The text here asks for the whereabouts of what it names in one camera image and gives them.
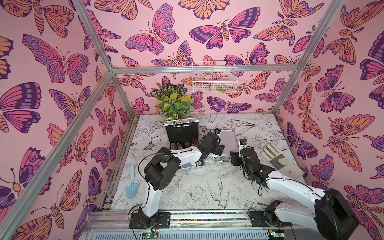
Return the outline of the silver poker case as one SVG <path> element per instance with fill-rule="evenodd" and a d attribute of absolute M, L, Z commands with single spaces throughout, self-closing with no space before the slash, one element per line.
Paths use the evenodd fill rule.
<path fill-rule="evenodd" d="M 166 121 L 165 129 L 173 153 L 192 149 L 192 145 L 198 142 L 199 123 L 197 118 Z"/>
<path fill-rule="evenodd" d="M 233 130 L 222 130 L 220 133 L 221 145 L 225 148 L 221 156 L 209 154 L 208 160 L 212 160 L 219 163 L 230 163 L 231 153 L 238 153 L 239 146 L 238 140 L 236 139 L 235 131 Z"/>

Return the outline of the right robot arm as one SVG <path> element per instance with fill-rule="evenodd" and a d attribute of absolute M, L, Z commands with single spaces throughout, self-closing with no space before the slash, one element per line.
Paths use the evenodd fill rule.
<path fill-rule="evenodd" d="M 343 195 L 300 182 L 303 171 L 286 152 L 276 145 L 265 147 L 261 155 L 269 161 L 263 165 L 253 147 L 241 145 L 231 152 L 231 163 L 240 166 L 246 178 L 261 189 L 278 191 L 302 204 L 301 207 L 274 200 L 264 210 L 262 220 L 270 227 L 283 223 L 303 226 L 320 233 L 327 240 L 347 240 L 360 222 Z"/>

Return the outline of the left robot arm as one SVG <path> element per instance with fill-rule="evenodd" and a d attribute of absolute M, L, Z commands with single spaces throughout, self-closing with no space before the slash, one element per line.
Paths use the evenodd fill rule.
<path fill-rule="evenodd" d="M 221 144 L 220 133 L 220 129 L 208 132 L 189 149 L 171 151 L 163 147 L 152 155 L 153 158 L 144 168 L 143 178 L 148 185 L 144 204 L 130 217 L 130 229 L 151 229 L 162 222 L 167 215 L 159 217 L 163 190 L 181 166 L 202 163 L 210 154 L 221 156 L 225 145 Z"/>

